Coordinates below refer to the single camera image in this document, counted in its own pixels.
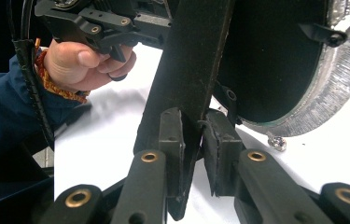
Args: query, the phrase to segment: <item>hand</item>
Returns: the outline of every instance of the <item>hand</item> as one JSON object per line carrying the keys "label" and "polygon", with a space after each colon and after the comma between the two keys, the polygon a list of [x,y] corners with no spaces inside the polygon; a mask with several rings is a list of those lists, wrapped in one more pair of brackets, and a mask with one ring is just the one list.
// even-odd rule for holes
{"label": "hand", "polygon": [[80,43],[52,40],[44,66],[52,82],[62,90],[92,91],[109,83],[110,77],[121,77],[132,70],[136,54],[131,47],[121,48],[126,63],[115,61],[109,55],[99,54]]}

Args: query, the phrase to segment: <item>braided bracelet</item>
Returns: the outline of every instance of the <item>braided bracelet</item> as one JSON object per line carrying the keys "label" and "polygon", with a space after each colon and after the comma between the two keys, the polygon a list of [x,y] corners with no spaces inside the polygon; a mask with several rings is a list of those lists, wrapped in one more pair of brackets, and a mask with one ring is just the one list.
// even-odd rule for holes
{"label": "braided bracelet", "polygon": [[35,59],[35,65],[37,66],[38,74],[43,82],[44,89],[61,95],[64,99],[76,100],[82,104],[87,103],[86,97],[90,94],[90,91],[78,91],[77,93],[72,93],[70,91],[64,91],[58,88],[49,78],[49,72],[44,67],[44,58],[46,57],[47,50],[43,50],[40,55]]}

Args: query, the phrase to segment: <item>blue jacket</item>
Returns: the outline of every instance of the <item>blue jacket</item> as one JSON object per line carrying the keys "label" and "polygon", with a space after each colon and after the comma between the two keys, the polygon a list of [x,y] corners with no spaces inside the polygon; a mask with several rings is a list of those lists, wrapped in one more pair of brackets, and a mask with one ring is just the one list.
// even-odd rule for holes
{"label": "blue jacket", "polygon": [[[64,121],[77,101],[65,100],[40,88],[41,100],[52,127]],[[0,73],[0,155],[33,133],[41,131],[26,90],[17,58],[9,61],[9,72]]]}

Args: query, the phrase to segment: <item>beaded bracelet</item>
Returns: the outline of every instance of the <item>beaded bracelet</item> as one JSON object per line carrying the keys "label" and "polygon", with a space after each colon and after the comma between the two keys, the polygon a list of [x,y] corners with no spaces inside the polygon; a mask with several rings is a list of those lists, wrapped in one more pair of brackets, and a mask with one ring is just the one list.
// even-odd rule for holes
{"label": "beaded bracelet", "polygon": [[90,94],[90,91],[78,91],[72,93],[70,91],[64,91],[58,88],[49,78],[49,72],[44,67],[44,58],[46,57],[47,49],[44,49],[40,55],[35,59],[35,65],[37,66],[38,74],[43,82],[44,89],[49,92],[62,96],[64,99],[76,100],[82,104],[87,103],[86,97]]}

